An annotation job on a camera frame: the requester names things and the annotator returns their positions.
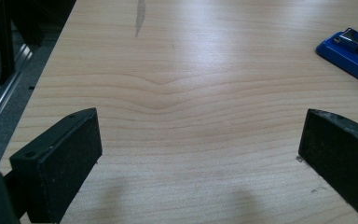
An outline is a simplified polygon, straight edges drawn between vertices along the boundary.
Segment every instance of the black object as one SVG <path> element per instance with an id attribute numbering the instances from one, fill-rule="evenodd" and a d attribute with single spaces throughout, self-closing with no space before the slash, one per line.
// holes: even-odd
<path id="1" fill-rule="evenodd" d="M 0 175 L 0 223 L 18 223 L 25 212 L 32 222 L 59 223 L 101 155 L 95 108 L 60 120 L 10 157 L 5 184 Z"/>
<path id="2" fill-rule="evenodd" d="M 1 85 L 5 83 L 15 70 L 9 5 L 7 4 L 7 0 L 0 0 L 0 43 L 2 69 L 0 78 Z"/>
<path id="3" fill-rule="evenodd" d="M 310 109 L 298 154 L 358 212 L 358 123 Z"/>
<path id="4" fill-rule="evenodd" d="M 63 28 L 76 0 L 10 0 L 11 18 L 28 45 L 40 46 L 41 23 L 53 23 Z"/>

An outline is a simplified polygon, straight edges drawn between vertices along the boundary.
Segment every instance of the light wood surface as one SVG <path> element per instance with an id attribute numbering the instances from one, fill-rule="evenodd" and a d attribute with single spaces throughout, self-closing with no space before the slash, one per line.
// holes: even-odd
<path id="1" fill-rule="evenodd" d="M 103 156 L 62 223 L 358 223 L 296 160 L 308 108 L 358 122 L 358 80 L 314 52 L 348 27 L 358 1 L 77 0 L 0 171 L 95 106 Z"/>

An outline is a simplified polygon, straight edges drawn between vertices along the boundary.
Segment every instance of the blue stapler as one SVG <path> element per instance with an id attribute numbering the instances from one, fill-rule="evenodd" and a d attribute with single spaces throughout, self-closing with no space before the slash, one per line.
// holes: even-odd
<path id="1" fill-rule="evenodd" d="M 358 78 L 358 32 L 348 28 L 326 39 L 316 52 L 327 61 Z"/>

